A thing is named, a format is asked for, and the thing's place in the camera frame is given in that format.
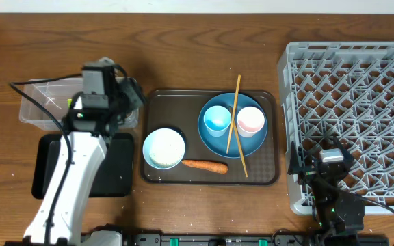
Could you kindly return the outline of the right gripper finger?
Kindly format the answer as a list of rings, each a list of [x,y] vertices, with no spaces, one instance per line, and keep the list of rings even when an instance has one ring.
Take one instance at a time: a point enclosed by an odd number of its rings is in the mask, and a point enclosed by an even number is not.
[[[337,137],[333,136],[332,140],[333,140],[334,146],[341,151],[341,154],[343,156],[343,162],[344,163],[353,163],[354,157],[343,147],[343,145],[340,143],[340,141],[337,139]]]
[[[289,166],[287,173],[289,175],[299,174],[302,171],[302,166],[298,159],[298,147],[294,141],[291,142],[291,155],[289,159]]]

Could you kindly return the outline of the light blue rice bowl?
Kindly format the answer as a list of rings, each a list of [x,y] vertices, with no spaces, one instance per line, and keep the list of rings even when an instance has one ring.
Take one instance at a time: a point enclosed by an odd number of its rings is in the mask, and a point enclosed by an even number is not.
[[[185,140],[176,130],[159,128],[144,140],[142,154],[151,167],[171,169],[178,165],[185,155]]]

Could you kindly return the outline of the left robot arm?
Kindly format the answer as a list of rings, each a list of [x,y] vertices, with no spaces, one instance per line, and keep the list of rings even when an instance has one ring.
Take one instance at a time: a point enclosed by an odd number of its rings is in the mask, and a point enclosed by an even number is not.
[[[132,164],[134,144],[114,137],[119,115],[143,106],[146,98],[133,77],[83,81],[62,121],[60,153],[40,210],[21,245],[80,245],[81,224],[97,171],[112,151],[114,161]]]

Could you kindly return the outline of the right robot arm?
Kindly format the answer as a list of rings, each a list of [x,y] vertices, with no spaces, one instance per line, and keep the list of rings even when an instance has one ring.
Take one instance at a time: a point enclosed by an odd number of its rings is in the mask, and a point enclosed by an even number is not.
[[[358,245],[356,233],[364,228],[365,205],[355,195],[338,188],[354,165],[354,157],[333,137],[333,148],[322,150],[312,163],[302,166],[297,145],[291,143],[287,173],[313,192],[313,217],[320,229],[311,232],[303,245]]]

